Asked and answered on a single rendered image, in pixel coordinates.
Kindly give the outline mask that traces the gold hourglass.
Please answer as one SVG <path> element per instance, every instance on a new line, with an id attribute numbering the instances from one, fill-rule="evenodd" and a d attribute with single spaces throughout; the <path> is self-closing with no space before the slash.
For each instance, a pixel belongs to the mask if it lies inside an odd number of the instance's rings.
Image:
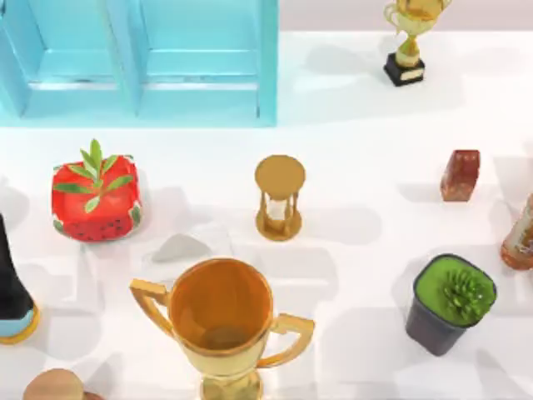
<path id="1" fill-rule="evenodd" d="M 259 162 L 255 181 L 261 190 L 261 200 L 256 215 L 256 227 L 263 237 L 282 242 L 300 232 L 302 219 L 297 202 L 305 179 L 305 168 L 294 157 L 271 155 Z M 282 219 L 269 215 L 268 201 L 284 203 Z"/>

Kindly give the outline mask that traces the large gold trophy cup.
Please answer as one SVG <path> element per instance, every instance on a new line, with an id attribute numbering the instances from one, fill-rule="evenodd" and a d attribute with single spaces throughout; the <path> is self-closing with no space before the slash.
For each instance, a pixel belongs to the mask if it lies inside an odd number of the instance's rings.
<path id="1" fill-rule="evenodd" d="M 262 400 L 259 369 L 297 358 L 315 329 L 310 319 L 275 316 L 265 277 L 232 258 L 200 262 L 172 288 L 134 279 L 130 290 L 202 375 L 201 400 Z"/>

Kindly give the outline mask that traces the light blue rack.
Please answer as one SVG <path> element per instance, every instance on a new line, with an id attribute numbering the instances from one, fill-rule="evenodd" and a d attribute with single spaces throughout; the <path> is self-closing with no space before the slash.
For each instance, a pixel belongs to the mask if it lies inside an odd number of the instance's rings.
<path id="1" fill-rule="evenodd" d="M 276 123 L 279 0 L 0 0 L 0 127 Z"/>

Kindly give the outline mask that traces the red watermelon plant pot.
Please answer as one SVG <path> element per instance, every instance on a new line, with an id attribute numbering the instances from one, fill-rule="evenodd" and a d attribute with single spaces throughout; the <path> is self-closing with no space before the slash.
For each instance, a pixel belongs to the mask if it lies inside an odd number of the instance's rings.
<path id="1" fill-rule="evenodd" d="M 142 202 L 134 159 L 126 154 L 105 157 L 98 140 L 81 150 L 80 162 L 54 168 L 53 226 L 63 236 L 83 243 L 126 237 L 142 221 Z"/>

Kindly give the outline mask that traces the red brown marbled block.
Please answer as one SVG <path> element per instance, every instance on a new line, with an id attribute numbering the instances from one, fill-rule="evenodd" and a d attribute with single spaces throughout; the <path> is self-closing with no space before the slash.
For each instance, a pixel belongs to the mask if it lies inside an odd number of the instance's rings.
<path id="1" fill-rule="evenodd" d="M 468 202 L 479 177 L 481 154 L 478 150 L 454 150 L 441 179 L 441 198 L 445 202 Z"/>

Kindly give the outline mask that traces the small gold trophy black base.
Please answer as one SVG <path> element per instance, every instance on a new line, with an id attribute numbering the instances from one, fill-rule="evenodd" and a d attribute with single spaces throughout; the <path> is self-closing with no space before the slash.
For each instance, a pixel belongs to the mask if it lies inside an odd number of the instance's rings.
<path id="1" fill-rule="evenodd" d="M 437 18 L 453 0 L 394 0 L 384 8 L 384 18 L 406 33 L 406 40 L 387 56 L 384 71 L 396 87 L 423 80 L 425 64 L 421 60 L 417 37 L 430 31 Z"/>

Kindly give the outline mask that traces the dark pot with green succulent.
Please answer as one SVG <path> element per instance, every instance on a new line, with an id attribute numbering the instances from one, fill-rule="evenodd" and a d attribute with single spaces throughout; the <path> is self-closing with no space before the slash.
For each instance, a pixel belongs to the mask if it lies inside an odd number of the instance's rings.
<path id="1" fill-rule="evenodd" d="M 492 278 L 453 253 L 432 258 L 413 282 L 406 333 L 434 356 L 443 356 L 497 299 Z"/>

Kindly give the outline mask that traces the orange bottle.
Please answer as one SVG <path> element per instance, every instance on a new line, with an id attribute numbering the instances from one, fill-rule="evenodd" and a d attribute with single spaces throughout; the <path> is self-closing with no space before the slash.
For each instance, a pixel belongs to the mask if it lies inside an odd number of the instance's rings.
<path id="1" fill-rule="evenodd" d="M 533 269 L 533 194 L 522 214 L 501 244 L 501 259 L 510 268 L 525 271 Z"/>

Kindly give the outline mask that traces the black and blue bottle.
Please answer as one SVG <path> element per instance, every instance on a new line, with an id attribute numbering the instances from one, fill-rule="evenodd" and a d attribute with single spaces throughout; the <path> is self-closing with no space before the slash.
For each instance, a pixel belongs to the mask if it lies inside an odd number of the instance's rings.
<path id="1" fill-rule="evenodd" d="M 29 328 L 33 317 L 34 302 L 17 275 L 0 213 L 0 340 L 22 333 Z"/>

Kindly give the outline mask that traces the yellow coaster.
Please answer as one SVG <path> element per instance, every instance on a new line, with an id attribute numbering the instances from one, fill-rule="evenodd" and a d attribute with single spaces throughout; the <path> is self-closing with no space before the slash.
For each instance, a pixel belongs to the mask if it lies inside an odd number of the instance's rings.
<path id="1" fill-rule="evenodd" d="M 0 319 L 0 344 L 14 345 L 27 340 L 40 323 L 41 312 L 37 305 L 21 319 Z"/>

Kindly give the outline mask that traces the tan wooden round object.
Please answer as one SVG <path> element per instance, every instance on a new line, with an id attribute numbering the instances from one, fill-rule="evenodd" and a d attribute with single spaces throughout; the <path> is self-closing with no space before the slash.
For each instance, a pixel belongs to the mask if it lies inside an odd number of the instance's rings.
<path id="1" fill-rule="evenodd" d="M 87 392 L 82 380 L 72 371 L 54 368 L 37 375 L 26 387 L 22 400 L 106 400 Z"/>

